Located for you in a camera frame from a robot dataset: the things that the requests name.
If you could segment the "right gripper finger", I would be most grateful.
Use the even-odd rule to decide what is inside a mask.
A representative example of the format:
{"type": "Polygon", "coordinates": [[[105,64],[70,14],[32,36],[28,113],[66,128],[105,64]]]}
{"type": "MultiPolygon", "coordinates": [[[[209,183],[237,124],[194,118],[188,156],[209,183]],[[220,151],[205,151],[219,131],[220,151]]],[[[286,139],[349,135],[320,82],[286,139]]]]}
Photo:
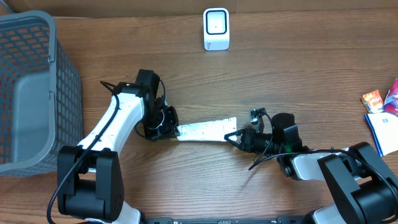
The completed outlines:
{"type": "Polygon", "coordinates": [[[225,134],[224,138],[225,139],[231,139],[231,138],[235,138],[235,137],[241,136],[242,134],[243,134],[242,130],[237,130],[237,131],[234,131],[232,133],[225,134]]]}
{"type": "Polygon", "coordinates": [[[224,136],[224,140],[228,143],[230,143],[232,146],[234,146],[237,149],[241,148],[241,143],[237,140],[236,136],[224,136]]]}

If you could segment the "white tube gold cap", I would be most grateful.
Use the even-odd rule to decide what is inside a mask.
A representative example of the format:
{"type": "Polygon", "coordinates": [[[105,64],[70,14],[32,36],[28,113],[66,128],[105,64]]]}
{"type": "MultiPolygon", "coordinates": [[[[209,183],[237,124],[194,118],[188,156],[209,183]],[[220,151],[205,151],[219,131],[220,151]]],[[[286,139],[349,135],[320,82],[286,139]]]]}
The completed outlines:
{"type": "Polygon", "coordinates": [[[202,123],[184,124],[177,127],[179,141],[216,141],[226,142],[224,136],[237,131],[236,117],[207,121],[202,123]]]}

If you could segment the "orange white sticker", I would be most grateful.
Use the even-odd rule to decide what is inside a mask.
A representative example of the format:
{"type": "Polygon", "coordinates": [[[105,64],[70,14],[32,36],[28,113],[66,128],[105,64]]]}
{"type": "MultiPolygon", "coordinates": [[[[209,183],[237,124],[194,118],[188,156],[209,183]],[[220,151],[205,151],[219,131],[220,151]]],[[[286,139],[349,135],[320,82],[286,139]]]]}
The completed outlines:
{"type": "Polygon", "coordinates": [[[380,96],[379,90],[374,90],[370,93],[364,94],[360,97],[360,99],[366,107],[368,113],[377,114],[384,111],[384,102],[380,96]]]}

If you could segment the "orange cream snack bag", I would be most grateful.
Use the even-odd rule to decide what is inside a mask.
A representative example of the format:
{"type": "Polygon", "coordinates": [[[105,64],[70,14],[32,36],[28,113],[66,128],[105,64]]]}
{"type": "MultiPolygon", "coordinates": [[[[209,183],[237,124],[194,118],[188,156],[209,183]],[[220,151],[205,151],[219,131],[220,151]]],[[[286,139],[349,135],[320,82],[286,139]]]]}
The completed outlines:
{"type": "Polygon", "coordinates": [[[397,117],[390,113],[364,115],[380,157],[397,151],[397,117]]]}

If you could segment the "red purple tissue pack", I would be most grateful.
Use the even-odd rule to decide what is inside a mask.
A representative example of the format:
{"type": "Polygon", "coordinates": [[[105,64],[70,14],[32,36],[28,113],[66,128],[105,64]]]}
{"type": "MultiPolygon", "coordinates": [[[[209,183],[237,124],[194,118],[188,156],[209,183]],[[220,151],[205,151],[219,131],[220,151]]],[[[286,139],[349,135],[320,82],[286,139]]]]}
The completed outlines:
{"type": "Polygon", "coordinates": [[[395,116],[398,115],[398,105],[397,105],[397,99],[398,99],[398,79],[395,79],[392,86],[390,87],[386,98],[384,100],[383,104],[383,110],[387,113],[393,114],[395,116]]]}

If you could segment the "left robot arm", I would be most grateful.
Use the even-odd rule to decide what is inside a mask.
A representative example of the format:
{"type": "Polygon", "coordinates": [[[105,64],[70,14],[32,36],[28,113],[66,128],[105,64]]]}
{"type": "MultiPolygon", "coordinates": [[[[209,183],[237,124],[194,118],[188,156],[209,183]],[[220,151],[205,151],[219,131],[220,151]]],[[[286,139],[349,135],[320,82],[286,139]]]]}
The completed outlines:
{"type": "Polygon", "coordinates": [[[178,116],[157,96],[165,85],[153,70],[140,69],[133,83],[102,82],[112,94],[111,103],[95,128],[76,146],[63,146],[57,157],[57,189],[47,208],[83,223],[145,223],[142,211],[124,199],[119,156],[130,133],[138,124],[149,141],[177,138],[178,116]]]}

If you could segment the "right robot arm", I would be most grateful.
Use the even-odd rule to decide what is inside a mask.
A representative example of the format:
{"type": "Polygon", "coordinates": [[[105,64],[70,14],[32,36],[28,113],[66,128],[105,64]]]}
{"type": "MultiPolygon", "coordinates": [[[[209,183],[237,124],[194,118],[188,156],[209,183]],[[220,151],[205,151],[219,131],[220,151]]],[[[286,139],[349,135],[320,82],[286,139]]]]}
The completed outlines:
{"type": "Polygon", "coordinates": [[[392,223],[397,221],[397,177],[372,145],[360,142],[344,149],[310,149],[303,145],[291,113],[268,116],[264,108],[250,112],[253,128],[225,134],[241,151],[258,154],[253,165],[276,159],[286,177],[320,180],[333,203],[295,218],[295,223],[392,223]]]}

